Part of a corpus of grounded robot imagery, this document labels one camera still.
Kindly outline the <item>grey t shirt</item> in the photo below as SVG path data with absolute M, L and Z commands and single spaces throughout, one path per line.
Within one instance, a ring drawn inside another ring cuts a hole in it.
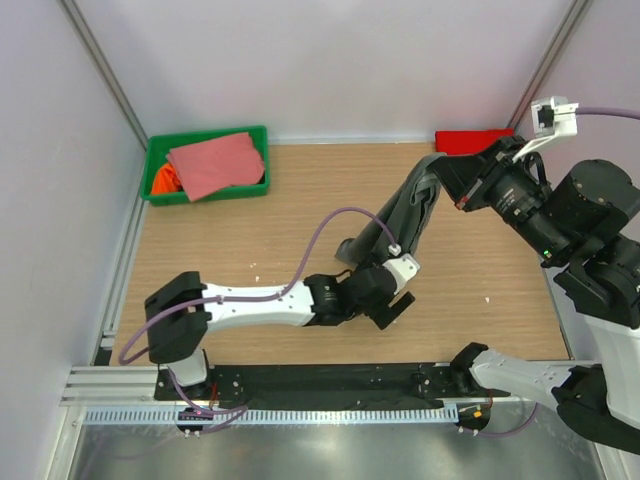
M 402 253 L 414 255 L 440 193 L 440 182 L 431 164 L 444 157 L 433 153 L 421 159 L 404 182 L 377 213 L 401 247 Z M 392 257 L 389 239 L 373 220 L 355 238 L 345 239 L 335 258 L 355 267 L 367 261 L 384 263 Z

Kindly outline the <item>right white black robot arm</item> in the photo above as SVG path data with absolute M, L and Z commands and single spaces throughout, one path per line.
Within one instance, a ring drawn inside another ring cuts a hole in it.
M 457 209 L 492 209 L 555 270 L 555 283 L 581 313 L 597 347 L 589 366 L 555 367 L 466 346 L 450 372 L 472 396 L 498 390 L 553 411 L 575 433 L 629 453 L 639 450 L 639 244 L 623 234 L 639 191 L 614 163 L 575 164 L 556 186 L 542 157 L 504 137 L 473 155 L 444 155 L 431 172 Z

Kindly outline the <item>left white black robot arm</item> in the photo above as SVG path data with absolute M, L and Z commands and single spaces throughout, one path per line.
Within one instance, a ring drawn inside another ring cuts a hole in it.
M 384 330 L 415 301 L 409 292 L 398 293 L 419 270 L 405 256 L 350 271 L 342 280 L 314 274 L 290 287 L 205 284 L 197 271 L 184 272 L 145 300 L 149 359 L 168 366 L 178 389 L 199 400 L 212 387 L 199 348 L 205 335 L 268 324 L 335 327 L 360 315 Z

